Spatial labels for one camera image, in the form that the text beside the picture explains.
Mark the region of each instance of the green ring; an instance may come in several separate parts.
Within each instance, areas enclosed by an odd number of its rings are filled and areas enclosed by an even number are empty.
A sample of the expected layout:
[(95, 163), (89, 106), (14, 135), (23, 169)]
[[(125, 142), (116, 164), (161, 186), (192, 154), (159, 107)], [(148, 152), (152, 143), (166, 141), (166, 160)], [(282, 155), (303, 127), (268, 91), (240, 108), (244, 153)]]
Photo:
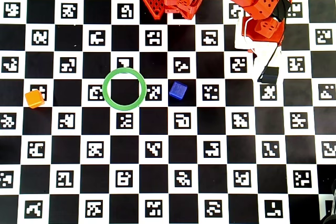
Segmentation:
[[(120, 105), (120, 104), (117, 104), (115, 103), (108, 95), (107, 93), (107, 85), (109, 83), (109, 81), (117, 74), (119, 73), (130, 73), (132, 75), (134, 75), (138, 81), (140, 82), (140, 85), (141, 85), (141, 94), (139, 95), (139, 98), (129, 104), (129, 105)], [(115, 70), (113, 70), (112, 72), (110, 72), (104, 79), (104, 83), (103, 83), (103, 97), (105, 99), (105, 101), (114, 109), (116, 110), (122, 110), (122, 111), (126, 111), (126, 110), (132, 110), (136, 107), (138, 107), (143, 99), (145, 99), (145, 96), (146, 96), (146, 93), (147, 93), (147, 85), (145, 83), (145, 79), (143, 78), (143, 76), (139, 73), (139, 72), (136, 72), (134, 69), (132, 68), (117, 68)]]

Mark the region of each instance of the checkerboard mat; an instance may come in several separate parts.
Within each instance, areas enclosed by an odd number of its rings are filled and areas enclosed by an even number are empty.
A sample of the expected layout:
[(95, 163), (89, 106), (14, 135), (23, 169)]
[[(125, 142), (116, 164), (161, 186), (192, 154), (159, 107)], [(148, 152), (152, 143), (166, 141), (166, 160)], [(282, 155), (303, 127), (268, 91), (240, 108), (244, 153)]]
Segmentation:
[[(0, 0), (0, 223), (319, 223), (336, 178), (336, 1), (293, 0), (277, 85), (234, 47), (243, 15), (230, 0), (157, 21), (142, 0)], [(147, 83), (126, 112), (102, 97), (120, 67)], [(119, 74), (109, 90), (129, 104), (140, 87)]]

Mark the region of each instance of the orange cube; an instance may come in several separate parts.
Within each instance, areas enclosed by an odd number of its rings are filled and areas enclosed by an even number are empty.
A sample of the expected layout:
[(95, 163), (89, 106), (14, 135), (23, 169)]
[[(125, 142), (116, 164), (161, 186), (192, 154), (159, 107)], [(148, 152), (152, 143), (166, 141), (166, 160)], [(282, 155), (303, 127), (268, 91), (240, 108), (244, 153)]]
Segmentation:
[(32, 109), (44, 104), (42, 93), (39, 90), (34, 90), (25, 94), (28, 106)]

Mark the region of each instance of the white square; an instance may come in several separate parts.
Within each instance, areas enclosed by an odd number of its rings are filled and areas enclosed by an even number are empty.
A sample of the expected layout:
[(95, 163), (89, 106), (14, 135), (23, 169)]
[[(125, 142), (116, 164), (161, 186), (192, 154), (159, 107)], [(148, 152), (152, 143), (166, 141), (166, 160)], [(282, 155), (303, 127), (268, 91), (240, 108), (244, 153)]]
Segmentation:
[[(236, 114), (241, 114), (243, 117), (235, 116), (236, 119), (233, 121), (233, 116)], [(236, 123), (237, 127), (239, 126), (239, 128), (234, 129), (233, 123)], [(255, 108), (250, 106), (225, 107), (225, 124), (226, 135), (255, 135)]]
[[(110, 110), (110, 134), (114, 136), (137, 136), (139, 135), (139, 107), (130, 111), (120, 111), (114, 108)], [(133, 128), (124, 127), (117, 129), (118, 113), (132, 114)]]
[[(77, 18), (69, 18), (77, 13)], [(55, 0), (56, 25), (82, 25), (84, 23), (84, 0)]]
[(308, 0), (293, 0), (290, 10), (302, 12), (302, 18), (296, 13), (287, 14), (286, 24), (309, 24), (309, 3)]
[[(310, 171), (311, 188), (294, 187), (294, 183), (298, 183), (294, 180), (294, 170)], [(319, 194), (317, 165), (287, 164), (287, 188), (288, 194)]]
[(83, 78), (83, 52), (78, 51), (55, 51), (54, 52), (54, 79)]
[[(69, 120), (71, 120), (71, 114), (75, 114), (75, 118), (73, 120), (74, 129), (67, 129), (65, 127), (58, 127), (58, 113), (65, 113), (69, 115)], [(53, 117), (51, 124), (51, 134), (54, 136), (78, 136), (81, 135), (81, 120), (82, 120), (82, 108), (81, 107), (53, 107)]]
[[(191, 178), (184, 171), (191, 171)], [(191, 187), (176, 187), (178, 185), (188, 185)], [(169, 164), (168, 165), (168, 192), (170, 194), (197, 194), (198, 193), (198, 165), (197, 164)]]
[[(43, 93), (44, 88), (42, 85), (46, 85), (47, 86), (47, 100), (45, 100), (45, 103), (43, 105), (41, 105), (41, 107), (52, 107), (53, 106), (53, 102), (54, 102), (54, 80), (53, 79), (25, 79), (24, 80), (24, 88), (23, 88), (23, 92), (24, 94), (29, 93), (30, 92), (30, 85), (41, 85), (40, 86), (40, 91), (42, 92), (42, 96), (45, 98), (45, 94)], [(26, 97), (23, 97), (23, 106), (24, 107), (28, 107), (28, 103), (26, 100)]]
[(196, 51), (197, 52), (223, 52), (224, 51), (224, 26), (223, 25), (196, 25)]
[(54, 52), (54, 51), (55, 51), (54, 24), (26, 24), (26, 52)]
[(315, 136), (316, 163), (334, 165), (336, 163), (336, 135)]
[[(328, 43), (324, 38), (332, 37), (332, 44), (318, 44), (316, 42), (316, 30), (322, 30), (322, 34), (318, 35), (320, 42)], [(310, 23), (309, 24), (309, 43), (311, 51), (332, 51), (335, 49), (336, 44), (336, 24), (335, 23)]]
[(22, 165), (50, 165), (51, 164), (51, 135), (23, 135), (21, 143), (21, 162)]
[(167, 135), (139, 135), (139, 164), (164, 165), (168, 162), (169, 143)]
[[(102, 218), (90, 216), (86, 218), (86, 201), (102, 200)], [(80, 194), (79, 195), (79, 218), (78, 223), (81, 224), (109, 224), (110, 195), (109, 194)]]
[[(146, 217), (146, 200), (162, 201), (162, 217)], [(139, 223), (169, 224), (169, 194), (139, 194)]]
[(80, 164), (51, 164), (50, 166), (50, 194), (79, 194), (80, 192)]
[[(120, 67), (124, 68), (133, 68), (135, 71), (140, 73), (140, 54), (136, 51), (123, 51), (111, 52), (111, 71), (118, 68), (118, 64)], [(113, 77), (113, 79), (133, 79), (136, 77), (132, 74), (117, 74)]]
[[(150, 36), (158, 37), (158, 32), (161, 39), (150, 39)], [(148, 36), (151, 46), (146, 45), (146, 36)], [(168, 51), (168, 26), (167, 25), (140, 25), (139, 26), (139, 51), (140, 52), (166, 52)]]
[(279, 78), (311, 79), (310, 51), (282, 51), (281, 54)]
[(313, 78), (311, 79), (313, 106), (316, 106), (316, 107), (335, 106), (336, 104), (335, 100), (328, 100), (328, 98), (331, 98), (332, 95), (328, 93), (327, 89), (325, 90), (326, 93), (319, 92), (319, 84), (325, 84), (324, 87), (328, 87), (330, 91), (332, 91), (332, 89), (335, 91), (336, 79), (335, 78)]
[(14, 122), (15, 129), (12, 126), (12, 128), (7, 127), (6, 129), (0, 130), (0, 136), (21, 136), (23, 125), (23, 107), (0, 107), (0, 113), (16, 113), (16, 121)]
[(104, 79), (82, 79), (82, 107), (110, 107), (102, 95), (103, 82)]
[[(131, 180), (133, 183), (132, 187), (127, 187), (127, 185), (130, 186)], [(138, 194), (139, 180), (139, 164), (110, 165), (110, 194)]]
[[(213, 208), (205, 208), (205, 201), (211, 200)], [(209, 211), (209, 214), (214, 214), (217, 209), (217, 204), (221, 206), (222, 217), (206, 217), (205, 212)], [(198, 223), (199, 224), (229, 224), (229, 205), (228, 194), (199, 194), (198, 195)]]
[(20, 194), (20, 176), (21, 176), (21, 166), (20, 165), (1, 165), (0, 171), (13, 171), (12, 181), (8, 182), (9, 184), (13, 183), (13, 188), (1, 188), (1, 195), (19, 195)]
[[(245, 177), (239, 176), (234, 171), (250, 171)], [(250, 187), (235, 187), (234, 182), (249, 184)], [(256, 164), (228, 164), (227, 165), (227, 192), (229, 194), (257, 194), (258, 180), (257, 180), (257, 165)]]
[[(204, 150), (204, 142), (206, 142), (206, 144), (209, 144), (213, 148), (213, 150)], [(198, 135), (197, 163), (203, 165), (227, 164), (226, 136)]]
[[(42, 201), (42, 218), (25, 219), (26, 201)], [(49, 221), (49, 194), (20, 194), (17, 209), (17, 223), (22, 224), (46, 224)]]
[(196, 105), (197, 107), (224, 107), (225, 106), (225, 79), (197, 79), (196, 80)]
[(109, 165), (111, 138), (109, 135), (82, 135), (80, 164)]
[(168, 79), (196, 79), (196, 52), (169, 51), (167, 54), (167, 60)]
[[(103, 36), (103, 32), (105, 32), (105, 38), (100, 38), (100, 36)], [(101, 42), (104, 42), (105, 45), (100, 46), (99, 43)], [(111, 45), (111, 25), (83, 25), (83, 52), (111, 52)]]
[[(10, 3), (20, 3), (18, 9), (17, 5), (12, 6)], [(10, 15), (20, 14), (20, 18), (4, 17), (5, 12), (10, 11)], [(0, 0), (0, 23), (1, 24), (26, 24), (27, 22), (27, 0)]]
[(246, 51), (224, 52), (225, 79), (251, 79), (253, 72), (252, 54)]
[[(292, 129), (290, 113), (304, 113), (308, 115), (308, 129)], [(314, 108), (312, 106), (286, 106), (284, 107), (283, 122), (285, 135), (315, 135)]]
[(195, 16), (192, 19), (185, 18), (174, 18), (173, 13), (167, 13), (167, 24), (168, 25), (195, 25)]
[[(282, 218), (266, 218), (265, 214), (265, 200), (281, 200), (282, 201), (282, 211), (275, 212), (276, 210), (281, 209), (274, 209), (274, 212), (269, 212), (269, 214), (281, 214)], [(260, 224), (283, 224), (283, 223), (290, 223), (289, 221), (289, 202), (288, 202), (288, 194), (258, 194), (258, 209), (259, 209), (259, 223)]]
[(286, 164), (287, 158), (285, 135), (256, 135), (256, 157), (257, 164)]
[[(138, 25), (140, 23), (140, 1), (142, 0), (112, 0), (112, 24)], [(125, 13), (121, 13), (124, 16), (118, 18), (118, 5), (120, 4), (124, 5)]]
[(320, 220), (322, 220), (327, 214), (327, 210), (325, 208), (325, 203), (327, 200), (334, 200), (334, 196), (332, 194), (319, 194), (319, 205), (320, 205)]
[(146, 98), (143, 100), (143, 102), (140, 104), (140, 107), (168, 107), (168, 80), (167, 79), (145, 79), (146, 85), (147, 85), (147, 93), (150, 92), (150, 95), (155, 91), (155, 86), (161, 85), (161, 98), (162, 100), (148, 100), (146, 101)]
[[(174, 114), (179, 129), (175, 129)], [(197, 135), (197, 107), (169, 107), (168, 135)]]
[[(11, 59), (11, 64), (3, 66), (5, 62), (3, 62), (2, 57), (13, 57)], [(26, 62), (26, 53), (24, 51), (0, 51), (0, 79), (24, 79), (25, 78), (25, 62)], [(6, 73), (2, 73), (2, 66), (6, 69), (10, 69), (12, 72), (8, 71)]]

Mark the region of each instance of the blue cube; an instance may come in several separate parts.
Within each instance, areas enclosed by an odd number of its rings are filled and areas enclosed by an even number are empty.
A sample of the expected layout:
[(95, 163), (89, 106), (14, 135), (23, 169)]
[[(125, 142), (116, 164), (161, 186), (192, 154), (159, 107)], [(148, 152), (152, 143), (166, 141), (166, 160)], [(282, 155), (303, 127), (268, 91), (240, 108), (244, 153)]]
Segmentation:
[(174, 81), (173, 86), (169, 91), (169, 95), (176, 99), (182, 100), (185, 92), (187, 91), (187, 88), (188, 88), (187, 85), (180, 83), (178, 81)]

